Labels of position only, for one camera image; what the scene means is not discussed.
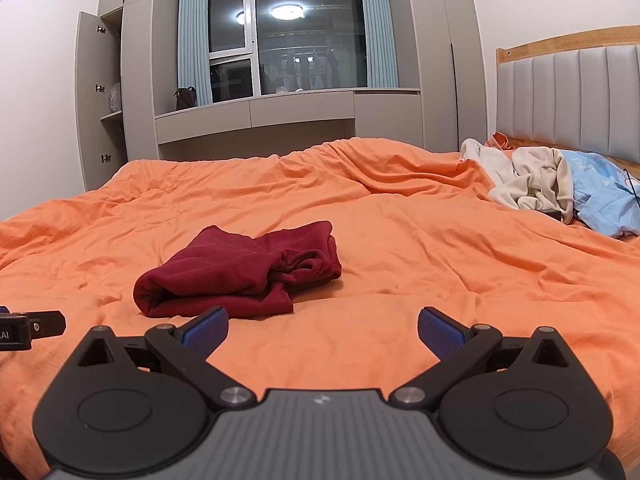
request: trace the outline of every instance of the white garment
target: white garment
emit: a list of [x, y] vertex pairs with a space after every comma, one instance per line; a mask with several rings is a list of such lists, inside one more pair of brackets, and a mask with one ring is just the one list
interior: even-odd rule
[[568, 224], [574, 212], [574, 183], [569, 163], [556, 148], [517, 148], [511, 160], [501, 150], [467, 139], [460, 158], [476, 160], [495, 187], [489, 198], [514, 209], [553, 209]]

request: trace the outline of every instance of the blue gripper pad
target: blue gripper pad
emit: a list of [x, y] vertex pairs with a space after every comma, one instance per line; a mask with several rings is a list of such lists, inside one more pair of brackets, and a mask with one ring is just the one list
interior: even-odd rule
[[226, 339], [229, 316], [224, 308], [207, 310], [180, 328], [181, 343], [206, 359]]
[[468, 341], [465, 332], [470, 330], [433, 307], [425, 307], [418, 314], [418, 337], [438, 359]]

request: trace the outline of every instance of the handbag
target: handbag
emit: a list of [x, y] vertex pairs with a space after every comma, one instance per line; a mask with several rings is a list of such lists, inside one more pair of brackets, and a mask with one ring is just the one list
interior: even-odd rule
[[189, 88], [178, 88], [175, 92], [175, 110], [186, 110], [196, 106], [196, 89], [193, 86]]

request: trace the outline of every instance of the window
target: window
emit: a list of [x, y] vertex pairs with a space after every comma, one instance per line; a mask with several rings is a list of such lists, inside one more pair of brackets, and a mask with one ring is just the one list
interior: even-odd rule
[[209, 0], [214, 102], [367, 85], [362, 0]]

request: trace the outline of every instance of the orange duvet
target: orange duvet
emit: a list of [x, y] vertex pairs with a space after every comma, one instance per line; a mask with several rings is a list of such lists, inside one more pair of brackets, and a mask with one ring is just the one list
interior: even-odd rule
[[212, 364], [258, 395], [268, 386], [388, 394], [436, 362], [415, 329], [425, 305], [506, 335], [552, 325], [612, 407], [611, 448], [634, 465], [640, 251], [498, 206], [490, 186], [455, 153], [351, 139], [282, 158], [136, 161], [97, 191], [0, 222], [0, 304], [59, 309], [68, 324], [31, 351], [0, 354], [5, 453], [28, 479], [46, 472], [31, 433], [38, 399], [90, 327], [139, 335], [160, 322], [140, 314], [133, 284], [203, 227], [255, 237], [327, 219], [342, 277], [298, 295], [294, 314], [231, 320]]

